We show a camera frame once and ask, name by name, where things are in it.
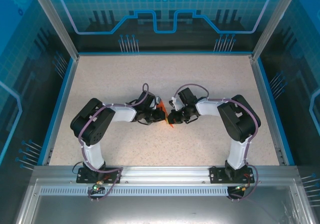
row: beige work surface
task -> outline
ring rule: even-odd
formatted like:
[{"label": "beige work surface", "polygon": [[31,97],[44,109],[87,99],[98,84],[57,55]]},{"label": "beige work surface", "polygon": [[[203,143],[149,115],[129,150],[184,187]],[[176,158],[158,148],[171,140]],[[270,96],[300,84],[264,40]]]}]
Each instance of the beige work surface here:
[{"label": "beige work surface", "polygon": [[[248,56],[216,55],[81,56],[50,165],[74,165],[83,160],[70,123],[91,98],[104,103],[129,102],[139,97],[144,82],[163,99],[168,112],[168,101],[187,83],[203,85],[211,98],[243,95],[262,124],[250,146],[248,161],[278,165]],[[206,94],[198,87],[190,88],[198,98]],[[230,143],[220,117],[201,116],[174,128],[165,121],[151,126],[112,123],[101,141],[101,150],[107,165],[209,166],[224,165]]]}]

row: robotic arm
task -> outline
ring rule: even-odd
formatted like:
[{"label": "robotic arm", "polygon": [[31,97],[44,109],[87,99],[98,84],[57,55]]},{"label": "robotic arm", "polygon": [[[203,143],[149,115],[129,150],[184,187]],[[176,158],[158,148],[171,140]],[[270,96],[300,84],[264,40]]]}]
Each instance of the robotic arm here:
[{"label": "robotic arm", "polygon": [[[160,102],[160,97],[155,96],[150,92],[143,91],[138,99],[133,100],[126,105],[112,104],[109,108],[104,108],[89,126],[87,126],[81,136],[81,140],[84,144],[84,153],[87,158],[84,162],[84,167],[87,171],[91,172],[92,175],[95,175],[97,179],[101,178],[102,175],[95,171],[105,170],[106,166],[101,153],[100,141],[112,122],[139,122],[141,124],[150,125],[165,120],[166,113],[163,108],[159,106]],[[87,122],[103,106],[106,105],[100,100],[93,98],[83,107],[70,125],[76,137],[79,137],[80,132]]]},{"label": "robotic arm", "polygon": [[225,162],[225,174],[230,181],[242,178],[247,171],[246,157],[248,146],[261,121],[242,95],[231,99],[197,98],[189,88],[178,93],[181,101],[172,97],[169,101],[173,110],[168,116],[169,124],[189,124],[196,121],[201,115],[220,116],[226,131],[231,137],[229,157]]}]

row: enclosure wall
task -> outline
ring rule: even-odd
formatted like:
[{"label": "enclosure wall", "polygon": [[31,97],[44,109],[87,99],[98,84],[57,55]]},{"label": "enclosure wall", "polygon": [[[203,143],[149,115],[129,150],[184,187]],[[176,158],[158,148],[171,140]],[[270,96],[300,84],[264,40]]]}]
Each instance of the enclosure wall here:
[{"label": "enclosure wall", "polygon": [[[260,64],[301,176],[319,175],[319,0],[292,0],[262,52]],[[306,185],[317,188],[315,181]]]},{"label": "enclosure wall", "polygon": [[70,56],[37,0],[0,3],[0,222],[13,223]]},{"label": "enclosure wall", "polygon": [[51,0],[79,52],[252,51],[279,0]]}]

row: purple cable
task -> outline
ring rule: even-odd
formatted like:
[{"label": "purple cable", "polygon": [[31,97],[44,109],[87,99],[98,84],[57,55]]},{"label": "purple cable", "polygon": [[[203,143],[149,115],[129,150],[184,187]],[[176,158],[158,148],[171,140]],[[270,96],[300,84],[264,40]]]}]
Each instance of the purple cable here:
[{"label": "purple cable", "polygon": [[201,86],[201,85],[198,85],[198,84],[190,83],[190,84],[182,85],[182,86],[175,92],[174,98],[177,96],[177,94],[178,94],[178,92],[179,92],[180,89],[182,89],[182,88],[185,87],[185,86],[189,86],[189,85],[198,86],[198,87],[204,89],[204,90],[206,91],[206,96],[207,96],[207,98],[209,97],[209,91],[208,91],[205,87],[203,87],[203,86]]}]

